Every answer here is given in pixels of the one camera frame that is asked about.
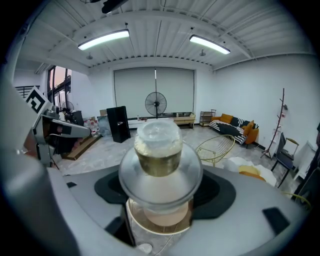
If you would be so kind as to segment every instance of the ceiling lamp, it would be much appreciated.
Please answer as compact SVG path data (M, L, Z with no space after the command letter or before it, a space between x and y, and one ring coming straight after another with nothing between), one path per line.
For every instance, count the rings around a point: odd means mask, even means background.
M229 49L227 49L227 48L225 48L225 47L223 47L223 46L221 46L221 45L219 45L219 44L217 44L215 42L212 42L212 41L210 41L208 39L205 39L205 38L203 38L201 36L197 36L197 35L194 35L194 34L190 37L190 42L197 43L199 45L203 45L203 46L209 47L209 48L214 49L214 50L216 50L216 51L218 51L220 53L223 53L223 54L229 54L230 53Z
M119 38L128 38L129 37L129 30L124 29L124 30L119 30L115 31L109 34L105 34L96 38L93 38L89 41L86 41L84 43L81 43L78 45L78 48L82 51L91 48L93 46L99 45L101 43L105 43L111 40L119 39Z

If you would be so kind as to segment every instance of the gold wire chair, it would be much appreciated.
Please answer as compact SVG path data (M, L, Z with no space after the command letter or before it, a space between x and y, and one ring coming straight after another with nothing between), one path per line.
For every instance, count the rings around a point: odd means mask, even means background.
M206 140L200 144L195 151L201 160L216 166L216 163L228 154L234 144L235 137L231 135L220 135Z

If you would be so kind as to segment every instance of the window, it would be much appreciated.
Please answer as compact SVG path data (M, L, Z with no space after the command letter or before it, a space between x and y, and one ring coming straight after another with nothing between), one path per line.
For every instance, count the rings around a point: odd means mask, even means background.
M48 73L47 96L60 110L66 105L64 103L68 101L67 94L71 92L71 73L71 70L60 66L54 66Z
M60 66L55 67L54 72L54 88L57 88L66 80L66 69Z
M54 70L53 69L51 71L49 71L49 78L50 78L50 80L49 80L49 89L50 90L48 90L48 92L52 90L53 84L54 84Z

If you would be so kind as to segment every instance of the glass cover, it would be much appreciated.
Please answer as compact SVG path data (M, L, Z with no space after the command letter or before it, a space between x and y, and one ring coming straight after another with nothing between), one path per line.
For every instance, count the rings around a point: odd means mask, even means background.
M200 159L183 143L179 127L173 121L155 120L137 129L134 148L121 161L119 180L134 201L161 211L190 200L202 173Z

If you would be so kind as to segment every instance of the roller blind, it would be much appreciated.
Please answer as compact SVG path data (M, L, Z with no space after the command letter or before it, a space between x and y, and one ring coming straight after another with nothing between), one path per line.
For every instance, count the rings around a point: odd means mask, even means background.
M157 67L156 91L166 98L165 113L193 112L194 72L192 70Z
M155 69L139 68L114 72L114 93L117 107L125 106L128 118L149 117L145 101L156 91Z

